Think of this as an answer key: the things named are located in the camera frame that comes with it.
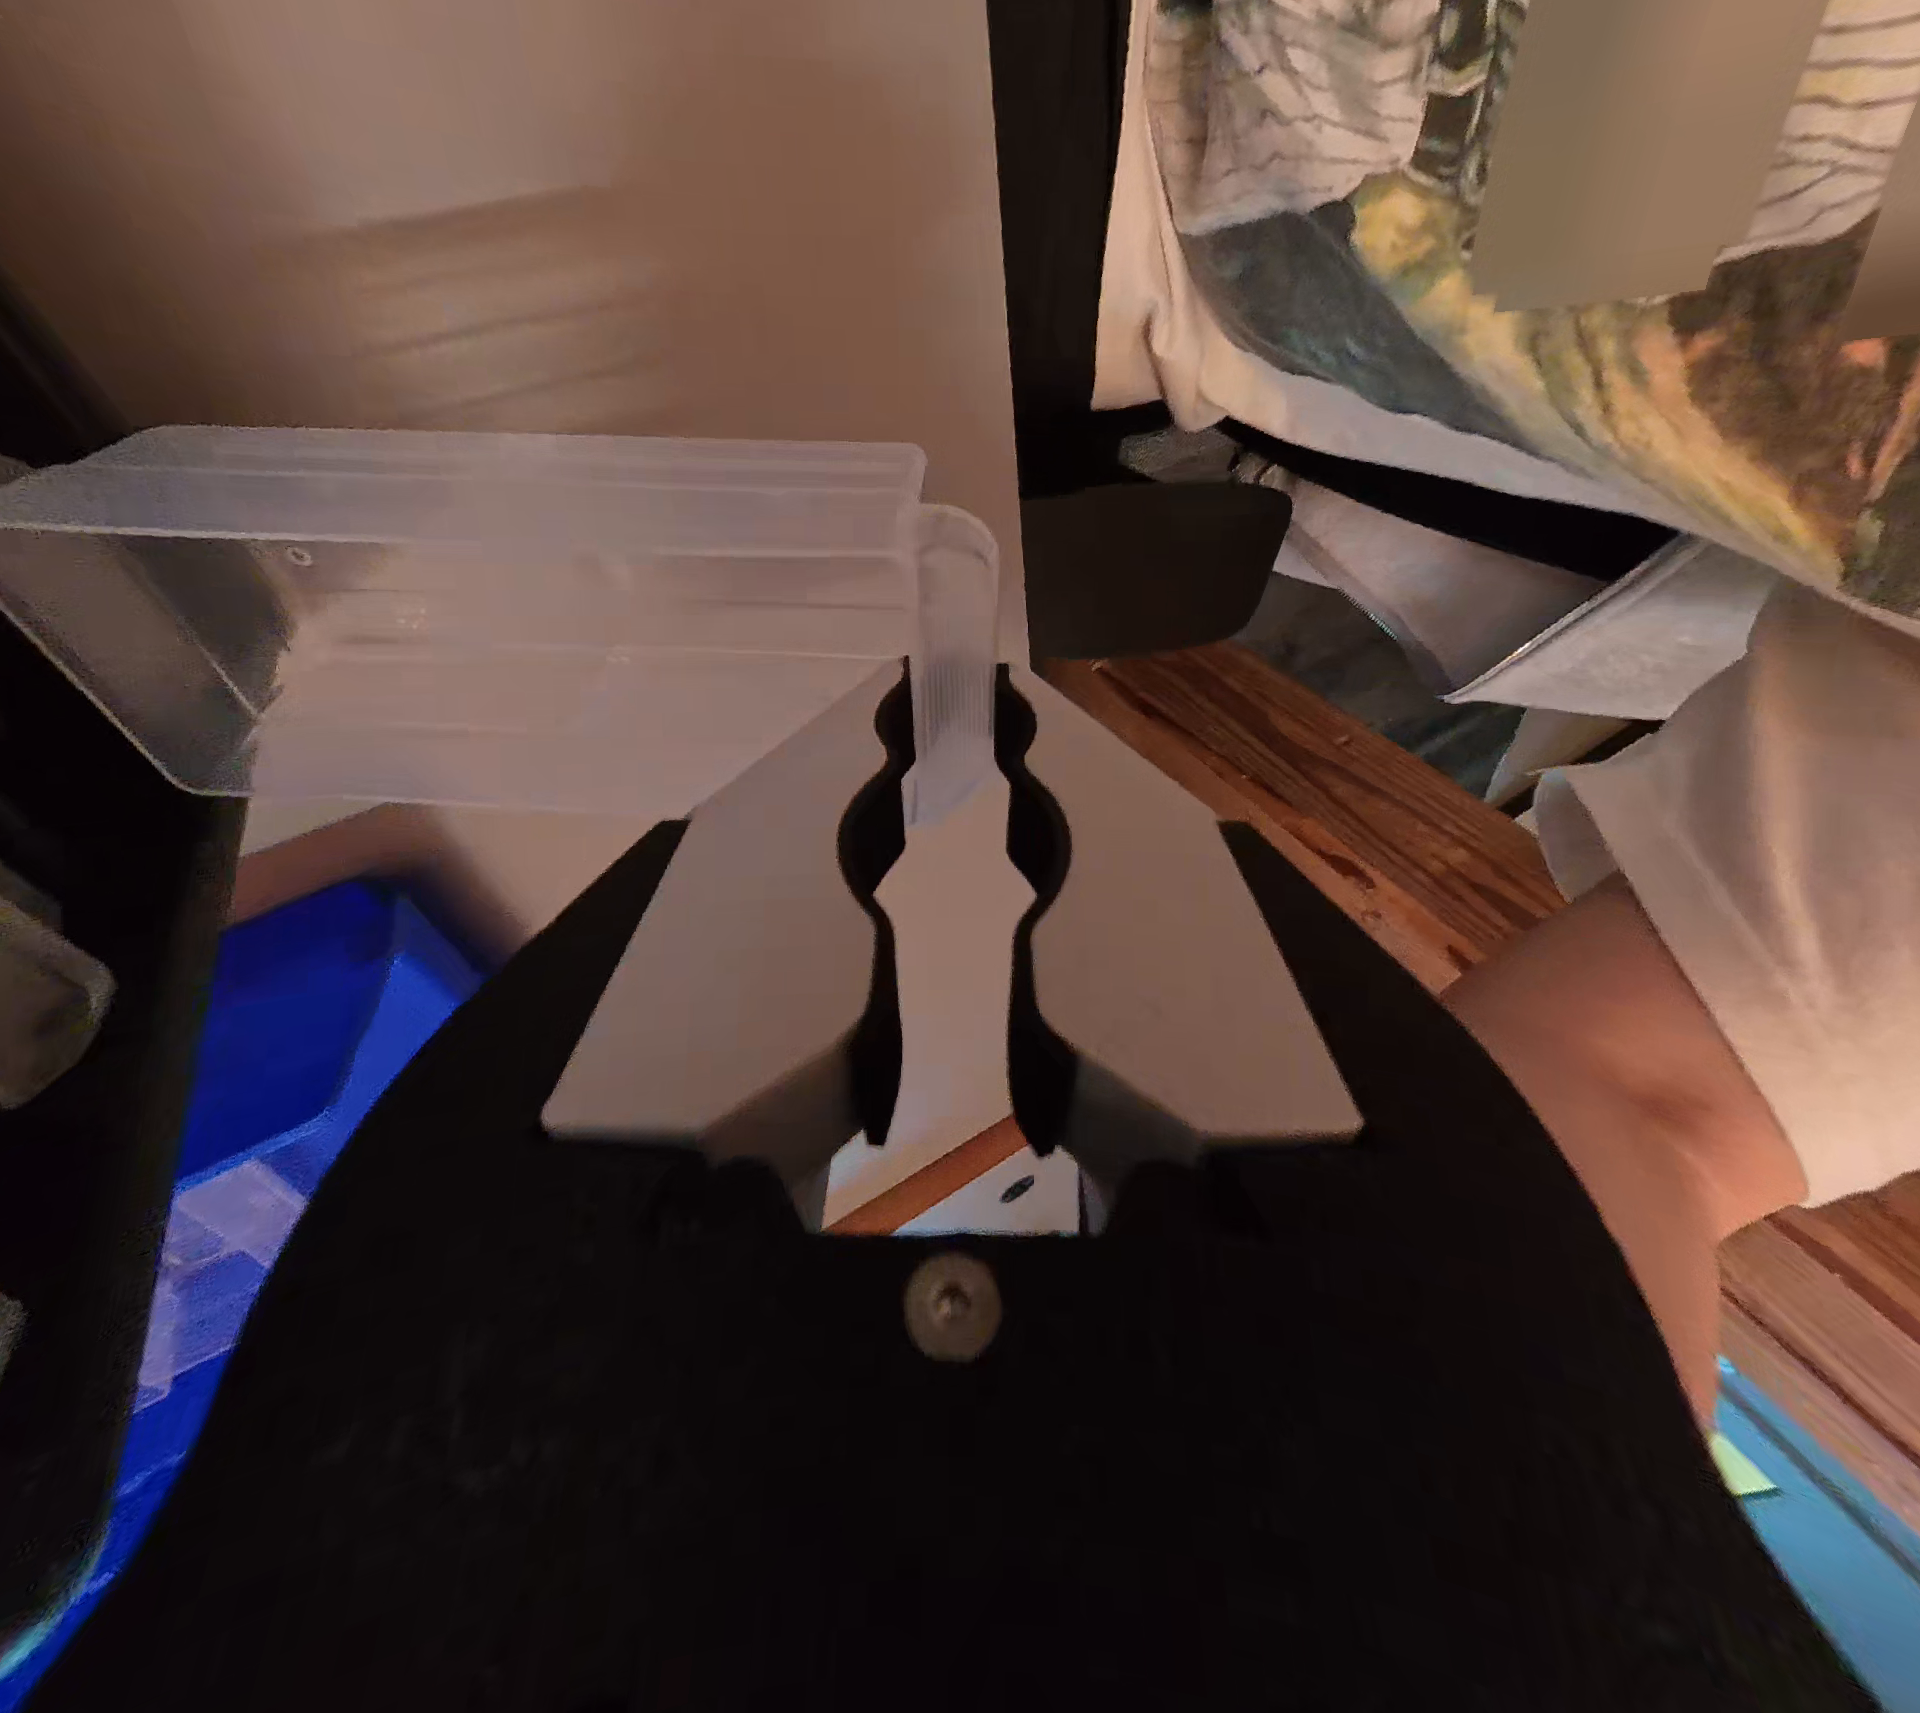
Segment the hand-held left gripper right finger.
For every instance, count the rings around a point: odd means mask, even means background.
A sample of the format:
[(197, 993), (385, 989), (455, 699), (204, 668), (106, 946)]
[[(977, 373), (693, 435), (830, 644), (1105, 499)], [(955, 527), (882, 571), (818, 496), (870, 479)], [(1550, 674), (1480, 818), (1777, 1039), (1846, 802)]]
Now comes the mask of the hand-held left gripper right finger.
[(1133, 1173), (1346, 1144), (1362, 1113), (1237, 861), (1241, 827), (1026, 672), (998, 674), (1015, 933), (1009, 1081), (1089, 1220)]

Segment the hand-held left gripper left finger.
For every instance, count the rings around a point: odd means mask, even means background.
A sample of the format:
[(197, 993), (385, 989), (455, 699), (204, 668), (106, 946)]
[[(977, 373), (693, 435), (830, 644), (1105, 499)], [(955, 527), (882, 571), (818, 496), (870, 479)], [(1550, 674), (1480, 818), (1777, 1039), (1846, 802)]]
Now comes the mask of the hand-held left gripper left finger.
[(682, 836), (540, 1124), (778, 1175), (825, 1220), (901, 1101), (905, 674), (880, 671), (718, 790)]

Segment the clear plastic drawer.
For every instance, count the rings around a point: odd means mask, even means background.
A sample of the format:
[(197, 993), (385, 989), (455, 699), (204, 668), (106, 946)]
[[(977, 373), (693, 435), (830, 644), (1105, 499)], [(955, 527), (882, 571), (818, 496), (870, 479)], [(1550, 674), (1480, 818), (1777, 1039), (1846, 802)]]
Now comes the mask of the clear plastic drawer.
[(995, 765), (1001, 568), (889, 442), (159, 426), (4, 484), (4, 613), (181, 789), (682, 817), (907, 676)]
[(227, 1356), (309, 1196), (265, 1157), (184, 1185), (170, 1202), (142, 1344), (134, 1412)]

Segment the blue plastic bin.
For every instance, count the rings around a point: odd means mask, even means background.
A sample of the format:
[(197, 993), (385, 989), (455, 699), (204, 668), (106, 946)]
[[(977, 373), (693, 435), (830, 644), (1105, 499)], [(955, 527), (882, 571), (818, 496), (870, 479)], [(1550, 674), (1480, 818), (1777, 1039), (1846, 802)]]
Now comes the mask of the blue plastic bin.
[[(230, 926), (204, 1001), (168, 1208), (192, 1178), (250, 1157), (268, 1159), (309, 1206), (376, 1101), (482, 980), (395, 885), (327, 887)], [(90, 1565), (4, 1662), (6, 1711), (24, 1706), (146, 1540), (233, 1351), (130, 1412)]]

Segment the black drawer cabinet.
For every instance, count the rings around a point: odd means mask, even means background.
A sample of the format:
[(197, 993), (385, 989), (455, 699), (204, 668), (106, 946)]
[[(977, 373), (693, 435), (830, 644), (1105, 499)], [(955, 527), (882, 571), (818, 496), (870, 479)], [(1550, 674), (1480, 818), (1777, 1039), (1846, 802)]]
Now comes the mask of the black drawer cabinet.
[(4, 866), (112, 974), (76, 1066), (4, 1111), (4, 1649), (102, 1531), (242, 809), (175, 789), (11, 618)]

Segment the person's right forearm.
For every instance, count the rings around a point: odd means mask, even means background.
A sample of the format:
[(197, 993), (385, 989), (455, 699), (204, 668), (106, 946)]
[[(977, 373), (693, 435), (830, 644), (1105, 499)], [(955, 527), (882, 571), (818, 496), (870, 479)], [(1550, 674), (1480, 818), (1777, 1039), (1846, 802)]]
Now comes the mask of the person's right forearm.
[(1720, 1247), (1811, 1196), (1761, 1086), (1621, 872), (1440, 1001), (1580, 1178), (1713, 1433)]

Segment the wooden board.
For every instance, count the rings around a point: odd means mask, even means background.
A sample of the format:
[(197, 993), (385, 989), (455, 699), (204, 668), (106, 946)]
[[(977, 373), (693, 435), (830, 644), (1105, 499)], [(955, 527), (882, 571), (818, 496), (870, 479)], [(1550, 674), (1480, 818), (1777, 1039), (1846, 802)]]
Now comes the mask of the wooden board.
[[(1517, 821), (1245, 646), (1045, 658), (1040, 674), (1254, 827), (1432, 990), (1561, 903)], [(1764, 1220), (1720, 1273), (1727, 1363), (1917, 1529), (1917, 1177)]]

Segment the black rounded pad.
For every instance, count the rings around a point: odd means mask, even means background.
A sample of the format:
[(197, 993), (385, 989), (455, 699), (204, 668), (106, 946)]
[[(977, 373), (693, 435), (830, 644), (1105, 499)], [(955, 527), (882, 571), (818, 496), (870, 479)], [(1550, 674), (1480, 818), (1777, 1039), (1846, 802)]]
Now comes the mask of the black rounded pad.
[(1031, 657), (1100, 660), (1231, 641), (1254, 618), (1291, 524), (1285, 493), (1231, 481), (1022, 500)]

